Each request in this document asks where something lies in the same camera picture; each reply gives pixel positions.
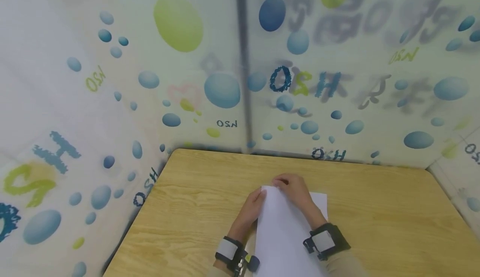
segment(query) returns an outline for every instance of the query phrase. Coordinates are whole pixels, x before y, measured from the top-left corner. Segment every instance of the blue circle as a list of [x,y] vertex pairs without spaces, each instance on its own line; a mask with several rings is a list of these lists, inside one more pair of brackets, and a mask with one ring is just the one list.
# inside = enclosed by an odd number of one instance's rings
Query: blue circle
[[110,31],[102,29],[98,31],[98,37],[105,43],[108,43],[112,40],[112,34]]
[[103,10],[100,12],[100,20],[107,25],[112,25],[113,15],[110,12]]
[[468,92],[468,82],[460,77],[447,77],[440,80],[435,87],[433,93],[441,100],[457,100],[465,96]]
[[85,224],[92,224],[93,222],[95,222],[95,220],[97,219],[97,214],[95,214],[94,212],[91,212],[89,213],[86,218],[85,218]]
[[293,100],[288,95],[282,95],[277,99],[277,108],[282,112],[289,112],[293,108]]
[[312,120],[306,120],[301,123],[300,130],[306,135],[313,135],[318,131],[318,124]]
[[75,206],[82,201],[82,194],[75,192],[70,196],[69,203],[71,206]]
[[414,131],[405,136],[403,143],[412,149],[424,149],[433,144],[433,137],[427,132]]
[[340,120],[342,118],[342,112],[340,110],[334,110],[330,116],[332,117],[332,119],[335,119],[335,120]]
[[430,123],[433,126],[439,127],[439,126],[443,126],[443,124],[445,124],[445,121],[442,118],[433,118],[430,120]]
[[345,128],[345,133],[348,135],[356,135],[363,130],[364,124],[361,120],[354,120],[350,122]]
[[113,93],[113,96],[115,97],[115,100],[117,100],[117,101],[121,100],[121,93],[120,92]]
[[408,81],[406,80],[398,80],[397,82],[395,82],[395,89],[401,91],[401,90],[405,90],[405,88],[408,87]]
[[480,211],[480,200],[474,197],[467,198],[467,205],[474,212]]
[[162,122],[169,127],[176,127],[180,125],[180,117],[174,113],[165,113],[162,117]]
[[152,71],[142,71],[138,75],[138,82],[144,88],[156,88],[160,84],[160,79]]
[[76,57],[69,57],[67,59],[67,66],[75,72],[79,72],[82,69],[82,64],[78,61]]
[[465,31],[468,28],[472,27],[475,22],[475,17],[473,15],[469,15],[458,25],[458,31]]
[[307,32],[305,30],[298,30],[290,33],[287,40],[287,49],[290,53],[300,55],[307,51],[309,43]]
[[254,72],[248,76],[247,87],[252,92],[262,90],[267,84],[267,77],[260,72]]
[[105,157],[103,159],[103,166],[106,169],[110,169],[113,166],[114,163],[115,163],[115,157],[113,157],[111,155],[108,155],[107,157]]
[[266,31],[275,31],[283,24],[287,7],[283,0],[265,0],[260,6],[258,20]]
[[87,273],[87,265],[81,261],[73,268],[72,277],[83,277]]
[[140,145],[139,141],[133,141],[132,154],[133,154],[133,157],[135,157],[137,160],[142,158],[142,155],[143,155],[142,145]]
[[462,46],[462,39],[461,38],[454,38],[453,40],[449,41],[445,50],[447,51],[455,51]]
[[273,137],[272,134],[269,134],[268,132],[266,132],[266,133],[264,133],[264,134],[262,135],[262,138],[263,138],[265,141],[271,140],[272,137]]
[[110,48],[110,54],[115,58],[120,58],[121,50],[120,50],[119,47],[111,47]]
[[23,240],[37,245],[52,236],[60,226],[61,215],[57,210],[44,210],[35,214],[23,230]]
[[113,193],[113,197],[114,197],[115,199],[120,198],[122,195],[123,195],[123,190],[121,190],[121,189],[120,189],[120,190],[116,190],[116,191]]
[[121,44],[122,46],[127,46],[128,39],[126,37],[119,37],[119,44]]
[[299,108],[299,114],[300,115],[304,116],[304,115],[307,114],[307,112],[308,112],[308,110],[305,107],[300,107]]
[[92,207],[95,208],[96,210],[101,210],[102,208],[104,208],[107,205],[108,201],[110,200],[111,194],[112,194],[112,190],[108,185],[101,185],[98,188],[96,188],[92,192],[92,197],[90,199]]
[[214,73],[207,78],[203,86],[208,100],[221,108],[232,108],[240,102],[240,86],[233,76]]

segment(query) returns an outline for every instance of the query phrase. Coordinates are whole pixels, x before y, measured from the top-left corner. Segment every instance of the white paper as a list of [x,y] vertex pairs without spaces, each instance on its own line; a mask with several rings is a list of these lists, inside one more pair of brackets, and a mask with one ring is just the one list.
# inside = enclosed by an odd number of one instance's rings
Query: white paper
[[[273,186],[267,191],[258,218],[255,255],[260,260],[256,277],[328,276],[315,253],[308,254],[303,241],[310,237],[310,226],[297,207]],[[313,202],[327,215],[327,195],[310,192]]]

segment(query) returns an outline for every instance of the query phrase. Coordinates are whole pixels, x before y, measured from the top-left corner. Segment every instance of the decorated wall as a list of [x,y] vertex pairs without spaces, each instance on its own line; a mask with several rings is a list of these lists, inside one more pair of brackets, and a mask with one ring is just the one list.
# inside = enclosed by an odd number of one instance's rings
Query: decorated wall
[[[460,135],[480,126],[477,0],[0,0],[0,14],[6,276],[102,274],[178,147],[476,157]],[[452,201],[480,211],[475,182],[449,176]]]

